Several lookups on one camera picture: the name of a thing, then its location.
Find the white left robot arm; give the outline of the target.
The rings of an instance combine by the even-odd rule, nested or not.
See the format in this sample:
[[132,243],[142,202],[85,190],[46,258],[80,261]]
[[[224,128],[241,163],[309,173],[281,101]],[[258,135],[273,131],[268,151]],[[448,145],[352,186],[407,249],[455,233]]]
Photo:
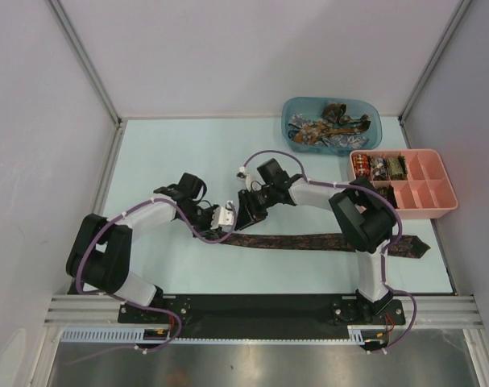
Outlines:
[[[145,321],[159,320],[164,312],[163,290],[131,271],[132,244],[177,219],[197,235],[208,235],[218,206],[201,206],[206,192],[202,179],[184,173],[176,184],[155,189],[150,198],[113,218],[87,215],[66,263],[66,273],[74,279],[76,291],[108,294],[135,304],[137,314]],[[86,285],[93,289],[86,291]]]

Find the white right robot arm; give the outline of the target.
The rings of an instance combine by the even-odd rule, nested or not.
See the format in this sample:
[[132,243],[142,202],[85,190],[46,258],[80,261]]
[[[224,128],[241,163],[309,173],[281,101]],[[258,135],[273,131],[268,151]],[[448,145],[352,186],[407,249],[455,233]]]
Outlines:
[[345,184],[314,181],[301,173],[290,176],[274,158],[257,170],[263,184],[254,187],[246,168],[239,169],[238,177],[247,187],[238,192],[236,228],[262,222],[267,210],[279,204],[332,212],[358,257],[358,315],[366,323],[377,323],[393,297],[386,284],[385,255],[393,228],[401,226],[396,210],[365,177]]

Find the dark brown paisley tie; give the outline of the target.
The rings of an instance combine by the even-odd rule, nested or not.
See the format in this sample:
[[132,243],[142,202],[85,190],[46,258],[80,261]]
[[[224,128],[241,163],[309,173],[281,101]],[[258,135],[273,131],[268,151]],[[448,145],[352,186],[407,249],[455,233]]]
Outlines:
[[[256,235],[234,233],[222,244],[241,247],[289,251],[336,251],[354,252],[343,234],[307,234],[307,235]],[[389,256],[420,259],[430,246],[415,235],[402,235],[399,241],[389,247]]]

